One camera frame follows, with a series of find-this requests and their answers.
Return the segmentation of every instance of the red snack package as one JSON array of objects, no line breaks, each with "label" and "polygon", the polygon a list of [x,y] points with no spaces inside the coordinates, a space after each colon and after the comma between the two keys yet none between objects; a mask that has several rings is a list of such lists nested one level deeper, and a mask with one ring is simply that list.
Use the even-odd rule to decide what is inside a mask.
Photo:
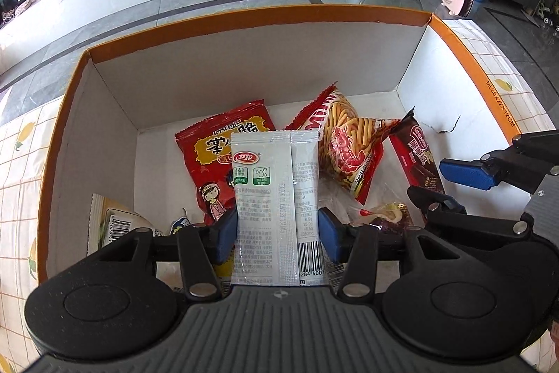
[{"label": "red snack package", "polygon": [[382,141],[399,120],[357,116],[335,84],[297,115],[286,130],[319,130],[319,167],[365,204],[373,173],[382,158]]},{"label": "red snack package", "polygon": [[444,193],[435,160],[413,109],[390,131],[390,142],[410,185]]},{"label": "red snack package", "polygon": [[184,164],[197,188],[198,205],[211,225],[235,205],[231,133],[275,130],[264,106],[255,100],[204,119],[175,135]]}]

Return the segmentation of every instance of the black circular cover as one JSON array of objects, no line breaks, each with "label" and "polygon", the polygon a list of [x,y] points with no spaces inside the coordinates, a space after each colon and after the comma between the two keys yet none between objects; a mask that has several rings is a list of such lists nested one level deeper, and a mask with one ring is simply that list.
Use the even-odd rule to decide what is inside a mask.
[{"label": "black circular cover", "polygon": [[526,293],[473,259],[425,261],[388,288],[382,311],[402,339],[456,361],[519,352],[533,323]]},{"label": "black circular cover", "polygon": [[77,360],[142,350],[164,336],[176,316],[173,291],[126,262],[78,264],[35,289],[25,305],[39,350]]}]

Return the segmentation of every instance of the cartoon girl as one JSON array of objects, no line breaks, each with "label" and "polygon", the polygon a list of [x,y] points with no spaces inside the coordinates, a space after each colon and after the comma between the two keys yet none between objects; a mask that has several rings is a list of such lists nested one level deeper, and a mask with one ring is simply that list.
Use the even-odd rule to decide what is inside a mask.
[{"label": "cartoon girl", "polygon": [[215,182],[204,184],[200,188],[200,194],[206,203],[208,214],[211,215],[214,221],[219,220],[219,218],[225,213],[225,207],[221,201],[218,200],[219,186]]}]

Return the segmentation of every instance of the yellow lemon pattern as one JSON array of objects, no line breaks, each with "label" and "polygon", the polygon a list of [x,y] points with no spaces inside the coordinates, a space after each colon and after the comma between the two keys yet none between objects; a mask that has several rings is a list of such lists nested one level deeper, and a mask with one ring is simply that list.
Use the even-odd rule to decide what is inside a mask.
[{"label": "yellow lemon pattern", "polygon": [[16,370],[6,360],[6,358],[1,354],[0,354],[0,372],[1,373],[16,373]]},{"label": "yellow lemon pattern", "polygon": [[18,151],[21,148],[21,146],[23,146],[23,142],[27,138],[29,138],[29,135],[33,131],[33,127],[35,127],[35,123],[30,122],[30,123],[26,124],[25,127],[23,127],[21,129],[21,132],[20,132],[19,136],[17,137],[16,151]]},{"label": "yellow lemon pattern", "polygon": [[37,280],[37,239],[33,239],[29,249],[29,274]]},{"label": "yellow lemon pattern", "polygon": [[502,90],[506,90],[507,92],[511,92],[512,90],[514,90],[514,87],[511,83],[509,83],[508,81],[502,80],[501,78],[496,78],[495,82],[497,83],[497,85]]}]

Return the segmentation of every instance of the black floor stripe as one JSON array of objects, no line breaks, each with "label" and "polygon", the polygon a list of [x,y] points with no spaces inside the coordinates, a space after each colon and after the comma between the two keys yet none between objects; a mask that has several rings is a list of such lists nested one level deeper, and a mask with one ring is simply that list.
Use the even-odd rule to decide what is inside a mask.
[{"label": "black floor stripe", "polygon": [[500,12],[498,10],[493,10],[493,9],[488,9],[487,7],[485,8],[485,10],[487,11],[487,13],[489,13],[494,19],[495,21],[497,21],[509,34],[510,36],[514,39],[514,41],[516,43],[518,43],[518,45],[524,50],[524,52],[529,56],[530,59],[532,59],[532,62],[534,64],[536,64],[536,67],[539,68],[540,72],[542,73],[543,77],[547,80],[547,82],[550,84],[550,86],[553,88],[553,91],[559,95],[559,92],[557,91],[557,88],[553,85],[553,83],[551,82],[550,78],[547,76],[547,74],[544,72],[543,68],[541,68],[538,64],[538,62],[536,61],[536,59],[534,59],[534,56],[532,56],[530,54],[530,52],[524,47],[524,45],[516,38],[516,36],[507,28],[507,26],[505,26],[496,16],[495,14],[499,14],[499,15],[505,15],[505,16],[509,16],[512,17],[514,19],[518,19],[520,21],[525,21],[527,23],[533,24],[530,21],[526,20],[526,19],[519,19],[518,17],[514,16],[514,15],[509,15],[509,14],[505,14],[503,12]]},{"label": "black floor stripe", "polygon": [[[82,42],[79,42],[75,45],[72,45],[71,47],[67,48],[64,51],[61,51],[60,53],[58,53],[54,56],[51,56],[48,59],[45,59],[40,64],[38,64],[35,67],[27,70],[26,72],[22,73],[20,76],[14,78],[12,81],[5,84],[5,86],[2,86],[2,88],[0,89],[0,93],[4,92],[9,87],[13,86],[15,83],[21,81],[23,78],[26,78],[27,76],[32,75],[34,72],[43,68],[44,66],[46,66],[48,64],[51,64],[52,62],[56,61],[57,59],[60,59],[61,57],[66,56],[69,53],[74,52],[75,50],[79,50],[79,48],[82,48],[82,47],[88,46],[88,45],[90,45],[94,42],[97,42],[98,40],[102,40],[104,38],[111,37],[115,34],[123,32],[125,30],[132,29],[132,28],[135,28],[137,26],[141,26],[142,24],[146,24],[146,23],[149,23],[149,22],[152,22],[152,21],[163,19],[163,18],[166,18],[166,17],[169,17],[169,16],[174,16],[174,15],[178,15],[178,14],[186,13],[186,12],[192,12],[194,10],[204,9],[204,8],[207,8],[207,7],[213,7],[213,6],[216,6],[216,5],[223,5],[225,3],[241,2],[241,1],[247,1],[247,0],[212,0],[212,1],[194,3],[193,5],[186,5],[184,7],[178,8],[178,9],[169,10],[167,12],[159,12],[159,13],[156,13],[155,15],[146,16],[146,17],[138,19],[136,21],[132,21],[132,22],[127,23],[127,24],[123,24],[122,26],[118,26],[118,27],[115,27],[113,29],[106,30],[105,32],[103,32],[101,34],[98,34],[94,37],[90,37],[86,40],[83,40]],[[322,3],[321,0],[308,0],[308,1],[310,3]]]}]

